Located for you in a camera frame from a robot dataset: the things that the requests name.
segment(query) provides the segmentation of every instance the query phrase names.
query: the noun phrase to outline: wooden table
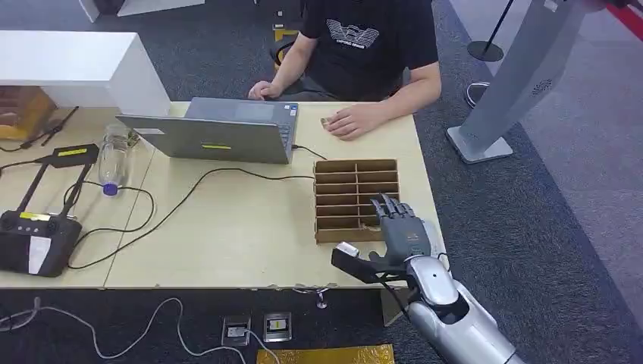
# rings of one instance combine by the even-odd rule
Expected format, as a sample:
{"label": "wooden table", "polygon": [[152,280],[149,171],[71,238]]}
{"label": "wooden table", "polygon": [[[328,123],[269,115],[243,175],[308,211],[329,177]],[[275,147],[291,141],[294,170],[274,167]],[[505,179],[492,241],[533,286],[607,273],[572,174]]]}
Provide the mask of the wooden table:
{"label": "wooden table", "polygon": [[[433,252],[444,252],[438,217],[412,116],[390,122],[359,138],[344,142],[323,130],[320,118],[349,104],[339,102],[301,103],[296,144],[329,159],[395,158],[400,198],[416,214],[435,227]],[[174,102],[172,116],[183,116],[189,102]],[[65,146],[98,141],[102,128],[115,121],[106,110],[81,110],[66,131],[55,138]],[[39,148],[20,153],[20,160],[45,154]],[[0,163],[16,160],[0,155]],[[97,234],[77,248],[74,264],[101,256],[147,232],[172,210],[207,171],[220,167],[245,168],[266,176],[312,175],[318,157],[303,149],[294,151],[291,165],[264,165],[169,158],[146,143],[133,154],[130,186],[148,190],[157,203],[152,223],[135,234]],[[27,188],[37,167],[11,171],[0,186]],[[47,179],[31,206],[34,212],[59,207],[61,194],[76,171],[56,171]],[[149,201],[126,191],[109,199],[99,188],[87,186],[74,214],[85,230],[114,226],[134,228],[149,214]],[[0,199],[0,206],[14,209],[20,196]],[[0,273],[0,287],[104,287],[134,288],[246,288],[288,289],[297,287],[381,288],[367,285],[333,267],[333,243],[317,244],[314,227],[312,180],[269,181],[235,171],[207,177],[194,194],[156,231],[120,251],[115,258],[84,271],[66,271],[56,279]],[[362,256],[374,250],[384,254],[383,242],[355,243]],[[383,304],[390,306],[388,295]],[[399,309],[385,315],[389,322]]]}

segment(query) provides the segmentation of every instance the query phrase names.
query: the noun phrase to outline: table leg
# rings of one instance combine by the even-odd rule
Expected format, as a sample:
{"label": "table leg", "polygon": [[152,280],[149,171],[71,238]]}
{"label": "table leg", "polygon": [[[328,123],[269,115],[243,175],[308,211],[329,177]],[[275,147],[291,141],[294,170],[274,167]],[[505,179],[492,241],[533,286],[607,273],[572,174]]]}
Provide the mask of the table leg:
{"label": "table leg", "polygon": [[[406,298],[409,296],[408,288],[400,288],[394,290],[395,294],[400,298],[403,304],[406,305]],[[391,326],[401,315],[402,311],[400,306],[395,302],[395,299],[387,290],[380,290],[380,299],[382,302],[382,318],[384,319],[384,327]]]}

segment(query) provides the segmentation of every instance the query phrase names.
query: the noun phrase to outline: cardboard compartment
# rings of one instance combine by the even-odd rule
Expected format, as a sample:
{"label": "cardboard compartment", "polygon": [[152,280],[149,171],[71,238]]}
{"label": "cardboard compartment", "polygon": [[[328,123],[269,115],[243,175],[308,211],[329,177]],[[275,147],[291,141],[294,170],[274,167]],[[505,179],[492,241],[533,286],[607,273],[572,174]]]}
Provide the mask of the cardboard compartment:
{"label": "cardboard compartment", "polygon": [[318,161],[314,175],[317,243],[381,240],[370,199],[400,198],[394,159]]}
{"label": "cardboard compartment", "polygon": [[317,195],[315,197],[317,206],[326,205],[357,205],[356,194],[338,194],[338,195]]}
{"label": "cardboard compartment", "polygon": [[372,204],[368,205],[358,205],[357,213],[359,216],[375,216],[377,212],[375,211],[375,206]]}
{"label": "cardboard compartment", "polygon": [[355,172],[355,161],[317,161],[315,173]]}
{"label": "cardboard compartment", "polygon": [[357,184],[318,184],[315,186],[315,193],[318,195],[357,193]]}
{"label": "cardboard compartment", "polygon": [[360,216],[359,217],[359,226],[362,225],[378,227],[380,226],[380,221],[377,216]]}
{"label": "cardboard compartment", "polygon": [[357,182],[355,172],[317,173],[317,184],[354,184]]}
{"label": "cardboard compartment", "polygon": [[397,182],[378,182],[374,184],[358,184],[359,193],[397,193],[400,188]]}
{"label": "cardboard compartment", "polygon": [[357,216],[358,206],[317,206],[317,216]]}
{"label": "cardboard compartment", "polygon": [[357,172],[357,182],[361,184],[373,182],[397,182],[397,172]]}
{"label": "cardboard compartment", "polygon": [[359,228],[359,219],[357,217],[333,217],[333,216],[318,216],[317,217],[318,229],[350,229]]}
{"label": "cardboard compartment", "polygon": [[397,173],[397,161],[395,159],[370,159],[356,161],[358,172],[371,171],[394,171]]}

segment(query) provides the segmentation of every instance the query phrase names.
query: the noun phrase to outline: yellow sticker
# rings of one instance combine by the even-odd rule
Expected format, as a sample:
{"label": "yellow sticker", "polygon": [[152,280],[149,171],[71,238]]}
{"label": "yellow sticker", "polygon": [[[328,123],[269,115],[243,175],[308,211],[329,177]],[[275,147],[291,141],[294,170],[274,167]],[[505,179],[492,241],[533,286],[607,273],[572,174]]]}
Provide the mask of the yellow sticker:
{"label": "yellow sticker", "polygon": [[58,153],[59,157],[65,157],[66,155],[76,155],[76,154],[83,154],[87,153],[87,149],[75,149],[75,150],[68,150],[65,152],[60,152]]}
{"label": "yellow sticker", "polygon": [[207,144],[201,144],[201,147],[205,149],[226,149],[226,150],[232,149],[232,147],[230,146],[209,146]]}
{"label": "yellow sticker", "polygon": [[28,218],[28,219],[34,220],[34,221],[36,221],[36,220],[37,221],[49,221],[49,218],[51,216],[43,215],[43,214],[34,214],[32,212],[21,212],[20,217],[21,218]]}

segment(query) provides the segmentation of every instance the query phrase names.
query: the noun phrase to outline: robot finger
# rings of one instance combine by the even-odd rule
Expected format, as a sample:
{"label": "robot finger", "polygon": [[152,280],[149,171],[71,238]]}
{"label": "robot finger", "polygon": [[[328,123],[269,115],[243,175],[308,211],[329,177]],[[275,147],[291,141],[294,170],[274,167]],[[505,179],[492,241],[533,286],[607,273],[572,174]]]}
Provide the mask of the robot finger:
{"label": "robot finger", "polygon": [[376,199],[371,199],[371,203],[373,206],[375,206],[375,214],[377,214],[378,218],[383,218],[386,216],[386,211],[381,207],[381,204],[378,200]]}
{"label": "robot finger", "polygon": [[402,207],[406,210],[406,214],[408,214],[409,217],[414,218],[416,216],[416,213],[411,209],[411,206],[409,206],[408,203],[403,203]]}
{"label": "robot finger", "polygon": [[391,198],[386,193],[380,193],[380,196],[384,200],[384,204],[386,205],[386,208],[388,209],[388,217],[389,218],[396,218],[397,217],[397,210],[395,209],[395,205],[393,204],[393,201],[391,201]]}
{"label": "robot finger", "polygon": [[404,217],[406,211],[404,207],[402,207],[402,205],[400,204],[400,201],[398,201],[397,199],[391,198],[391,202],[393,202],[393,205],[395,206],[395,211],[397,211],[398,214]]}

